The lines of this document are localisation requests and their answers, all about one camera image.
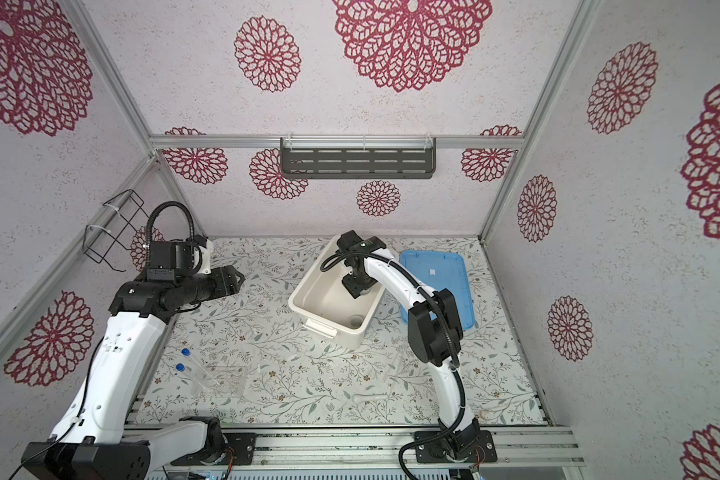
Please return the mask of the white plastic bin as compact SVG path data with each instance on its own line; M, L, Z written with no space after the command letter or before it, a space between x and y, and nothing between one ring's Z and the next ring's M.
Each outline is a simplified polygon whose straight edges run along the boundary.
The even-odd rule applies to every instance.
M339 238L337 234L330 239L290 295L288 306L301 317L307 331L345 349L356 350L365 337L386 289L376 283L369 293L353 299L342 285L342 278L350 272L349 267L340 263L328 272L320 270L322 263L337 252ZM365 318L361 329L347 327L352 315Z

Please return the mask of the blue-capped test tube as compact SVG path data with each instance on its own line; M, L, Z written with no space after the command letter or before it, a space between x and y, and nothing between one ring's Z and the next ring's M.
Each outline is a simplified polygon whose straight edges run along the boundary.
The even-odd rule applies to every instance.
M194 355L189 348L183 348L181 350L184 365L190 368L195 378L207 387L215 386L217 384L214 375L205 366L205 364Z
M191 396L198 397L207 390L204 376L192 367L188 367L184 363L177 363L175 371L189 386Z

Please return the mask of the blue plastic lid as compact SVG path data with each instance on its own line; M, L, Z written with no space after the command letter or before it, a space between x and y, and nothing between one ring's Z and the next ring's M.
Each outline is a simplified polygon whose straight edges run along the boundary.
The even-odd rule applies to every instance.
M461 255L451 252L406 250L400 264L435 290L448 289L455 297L464 330L476 325L467 269Z

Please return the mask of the clear test tube rack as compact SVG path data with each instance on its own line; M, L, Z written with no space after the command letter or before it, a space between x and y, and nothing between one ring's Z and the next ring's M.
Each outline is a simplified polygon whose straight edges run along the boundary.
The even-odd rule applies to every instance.
M248 380L248 370L242 365L194 364L199 393L209 398L241 398Z

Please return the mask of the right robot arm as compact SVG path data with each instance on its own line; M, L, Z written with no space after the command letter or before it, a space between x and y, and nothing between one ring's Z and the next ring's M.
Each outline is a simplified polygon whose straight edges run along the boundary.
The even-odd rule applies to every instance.
M439 430L399 448L397 460L406 477L415 477L405 460L405 454L413 450L452 462L495 463L498 456L492 437L481 430L467 401L459 359L463 327L454 295L417 279L379 238L363 239L353 230L338 237L335 253L322 261L320 271L326 273L340 263L348 268L342 285L352 298L379 283L407 309L408 345L426 364L434 383Z

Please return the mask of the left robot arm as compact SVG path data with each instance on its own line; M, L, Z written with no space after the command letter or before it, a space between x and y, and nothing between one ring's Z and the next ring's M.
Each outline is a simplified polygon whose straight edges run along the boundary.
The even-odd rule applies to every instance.
M189 417L134 441L126 417L170 320L187 305L234 295L245 278L233 266L176 281L145 276L123 284L83 384L44 442L31 442L21 468L38 479L144 479L190 456L215 464L228 452L220 422Z

